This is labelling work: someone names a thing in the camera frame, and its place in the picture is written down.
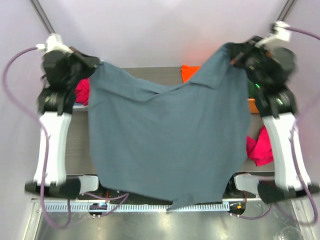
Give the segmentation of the grey-blue t shirt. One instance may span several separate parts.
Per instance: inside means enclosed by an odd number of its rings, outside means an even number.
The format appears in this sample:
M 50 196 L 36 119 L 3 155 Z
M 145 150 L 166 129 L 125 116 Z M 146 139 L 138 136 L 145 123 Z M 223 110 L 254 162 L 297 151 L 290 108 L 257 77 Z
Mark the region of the grey-blue t shirt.
M 219 202 L 247 158 L 247 74 L 221 46 L 184 84 L 161 85 L 102 62 L 90 77 L 90 157 L 105 188 Z

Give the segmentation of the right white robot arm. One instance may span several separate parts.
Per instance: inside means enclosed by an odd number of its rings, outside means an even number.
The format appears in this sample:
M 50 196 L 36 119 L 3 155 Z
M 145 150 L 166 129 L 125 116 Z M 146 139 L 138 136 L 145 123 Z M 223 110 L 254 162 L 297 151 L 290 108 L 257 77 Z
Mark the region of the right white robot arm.
M 320 192 L 306 171 L 296 124 L 296 99 L 286 83 L 296 70 L 295 54 L 284 47 L 270 47 L 267 38 L 229 43 L 230 64 L 246 71 L 255 85 L 255 105 L 267 130 L 274 162 L 274 177 L 236 174 L 226 184 L 233 198 L 243 191 L 260 196 L 266 204 L 312 196 Z

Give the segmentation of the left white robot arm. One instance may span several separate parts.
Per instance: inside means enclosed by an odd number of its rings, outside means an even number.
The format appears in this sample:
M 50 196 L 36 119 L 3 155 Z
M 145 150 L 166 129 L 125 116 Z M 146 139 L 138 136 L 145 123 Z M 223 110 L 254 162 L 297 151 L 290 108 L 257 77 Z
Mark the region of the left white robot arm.
M 47 85 L 37 98 L 35 115 L 41 126 L 39 157 L 33 180 L 25 183 L 25 191 L 43 197 L 76 199 L 87 192 L 100 200 L 107 192 L 97 176 L 68 177 L 65 154 L 68 129 L 76 102 L 80 80 L 96 70 L 98 57 L 85 55 L 63 44 L 47 47 L 42 59 Z

